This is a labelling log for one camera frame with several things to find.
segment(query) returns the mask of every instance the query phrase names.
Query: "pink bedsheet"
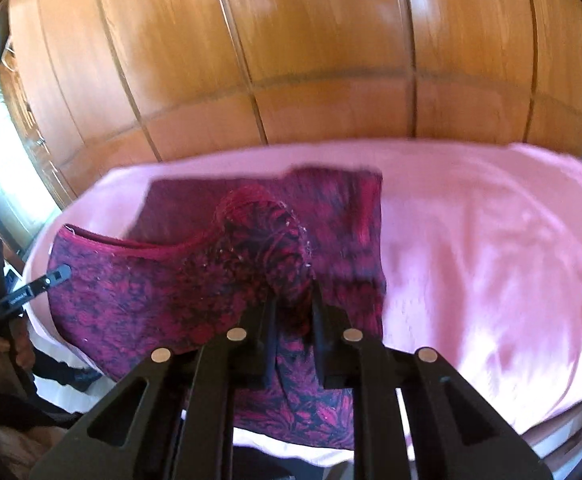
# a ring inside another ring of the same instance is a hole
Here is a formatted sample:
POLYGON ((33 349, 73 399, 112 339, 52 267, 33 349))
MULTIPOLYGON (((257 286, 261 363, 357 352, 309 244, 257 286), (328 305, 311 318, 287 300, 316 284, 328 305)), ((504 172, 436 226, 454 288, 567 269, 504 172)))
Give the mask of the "pink bedsheet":
MULTIPOLYGON (((153 180, 302 164, 383 172, 387 346, 438 349, 519 433, 582 399, 582 164, 531 146, 358 140, 114 170, 38 237, 25 278, 46 272, 62 224, 122 236, 153 180)), ((44 296, 29 312, 40 335, 89 362, 44 296)))

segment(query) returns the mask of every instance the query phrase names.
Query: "human hand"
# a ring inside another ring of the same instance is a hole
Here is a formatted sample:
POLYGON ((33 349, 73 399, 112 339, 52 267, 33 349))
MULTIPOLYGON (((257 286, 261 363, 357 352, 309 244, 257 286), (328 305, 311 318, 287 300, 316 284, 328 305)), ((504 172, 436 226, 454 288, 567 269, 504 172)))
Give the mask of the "human hand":
MULTIPOLYGON (((31 368, 36 362, 36 356, 33 353, 33 345, 29 339, 29 332, 27 330, 27 320, 22 317, 17 317, 9 323, 9 328, 14 338, 14 348, 16 352, 16 364, 30 372, 31 368)), ((11 344, 7 339, 0 337, 0 364, 4 365, 10 360, 9 352, 11 344)))

